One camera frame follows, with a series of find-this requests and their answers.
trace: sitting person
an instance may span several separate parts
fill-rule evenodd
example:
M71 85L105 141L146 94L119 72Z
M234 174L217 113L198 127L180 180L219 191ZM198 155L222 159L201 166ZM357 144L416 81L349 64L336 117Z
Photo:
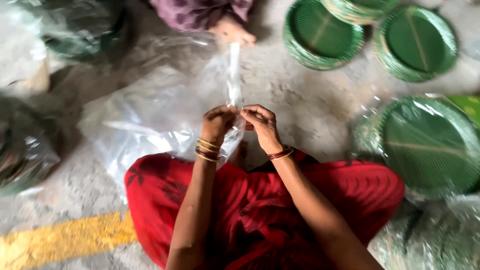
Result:
M380 270L366 246L401 203L390 169L360 161L319 163L281 143L275 115L240 114L271 161L246 172L245 145L218 171L236 108L207 112L195 162L155 154L125 175L138 239L162 269Z
M227 42L253 47L257 38L243 24L253 0L150 0L158 16L178 31L208 30Z

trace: hand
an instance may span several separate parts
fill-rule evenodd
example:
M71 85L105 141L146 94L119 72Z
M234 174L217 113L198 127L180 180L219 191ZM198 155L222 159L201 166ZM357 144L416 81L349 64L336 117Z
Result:
M242 117L252 123L258 135L258 142L267 155L282 152L283 144L276 129L275 114L260 105L244 106Z
M233 127L233 118L237 111L237 108L229 108L227 105L208 111L204 115L202 139L215 146L222 146L225 134Z

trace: red sari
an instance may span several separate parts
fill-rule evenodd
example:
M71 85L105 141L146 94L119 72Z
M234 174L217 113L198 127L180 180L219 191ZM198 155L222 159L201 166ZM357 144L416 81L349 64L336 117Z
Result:
M319 163L298 150L293 158L365 246L403 199L403 182L382 165ZM156 154L138 159L125 175L138 239L163 269L192 169L193 163ZM207 239L201 269L333 269L271 162L251 172L227 163L216 172Z

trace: concrete floor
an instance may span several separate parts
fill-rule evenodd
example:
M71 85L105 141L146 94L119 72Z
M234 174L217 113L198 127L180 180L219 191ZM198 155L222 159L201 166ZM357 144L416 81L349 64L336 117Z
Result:
M284 143L304 149L320 161L346 156L349 122L359 113L361 105L369 104L374 96L386 99L399 93L472 93L479 90L480 62L464 54L449 74L423 84L407 84L392 78L378 65L369 42L341 69L309 70L295 62L283 45L284 14L292 2L258 0L249 29L259 41L254 48L245 49L241 56L243 102L262 104L273 110ZM435 1L422 2L436 5ZM151 37L172 35L153 11L138 3L132 5L143 42L148 43ZM135 52L138 50L130 51L121 64L108 72L104 68L54 63L52 95L59 104L64 104L68 124L77 123L85 103L130 85L151 70L145 68ZM7 71L8 67L0 67L4 69L2 73ZM28 196L0 199L0 235L127 209L116 185L94 158L91 144L77 131L70 131L69 147L59 167L43 183L43 190ZM261 162L259 157L258 145L253 141L249 144L249 165ZM41 269L144 270L157 267L140 245L135 244L87 258L47 264Z

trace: purple patterned clothing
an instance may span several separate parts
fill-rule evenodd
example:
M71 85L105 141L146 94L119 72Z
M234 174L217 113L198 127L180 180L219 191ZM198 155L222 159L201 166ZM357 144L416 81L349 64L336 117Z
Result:
M160 18L178 31L201 31L214 26L232 10L243 23L253 0L150 0Z

